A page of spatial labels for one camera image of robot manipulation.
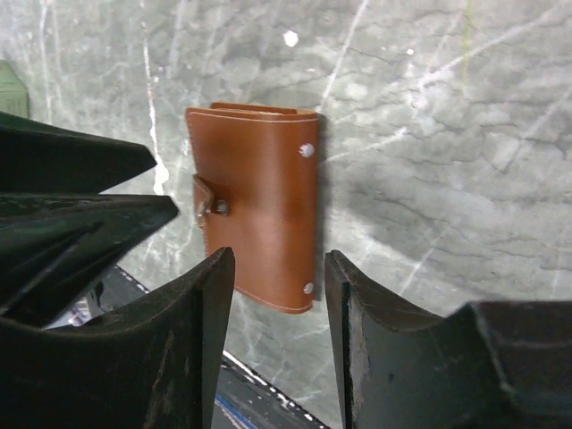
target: metal rivet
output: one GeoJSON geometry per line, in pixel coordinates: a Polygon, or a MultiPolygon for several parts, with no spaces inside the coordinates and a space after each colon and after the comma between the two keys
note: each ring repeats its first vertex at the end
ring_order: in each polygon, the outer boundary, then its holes
{"type": "Polygon", "coordinates": [[[310,293],[312,293],[312,290],[314,290],[314,284],[313,283],[306,283],[304,285],[304,293],[309,295],[310,293]]]}
{"type": "Polygon", "coordinates": [[[302,146],[300,146],[298,152],[305,158],[309,158],[314,154],[314,147],[309,143],[304,143],[302,146]]]}
{"type": "Polygon", "coordinates": [[[229,213],[229,205],[226,204],[226,201],[219,199],[216,201],[216,213],[222,216],[226,216],[229,213]]]}

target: scratched floor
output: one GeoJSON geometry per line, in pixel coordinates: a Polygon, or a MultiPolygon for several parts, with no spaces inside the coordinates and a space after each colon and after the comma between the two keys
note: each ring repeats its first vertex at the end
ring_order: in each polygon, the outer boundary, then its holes
{"type": "MultiPolygon", "coordinates": [[[[156,154],[119,189],[183,210],[123,262],[150,287],[203,256],[183,109],[286,105],[330,120],[319,259],[339,248],[447,314],[572,298],[571,17],[568,0],[0,0],[0,55],[34,118],[156,154]]],[[[226,347],[340,427],[323,301],[236,296],[226,347]]]]}

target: green object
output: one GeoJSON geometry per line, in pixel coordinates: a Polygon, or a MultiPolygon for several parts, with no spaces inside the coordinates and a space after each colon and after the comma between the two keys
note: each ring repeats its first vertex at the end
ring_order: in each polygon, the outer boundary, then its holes
{"type": "Polygon", "coordinates": [[[0,60],[0,112],[29,118],[28,90],[5,60],[0,60]]]}

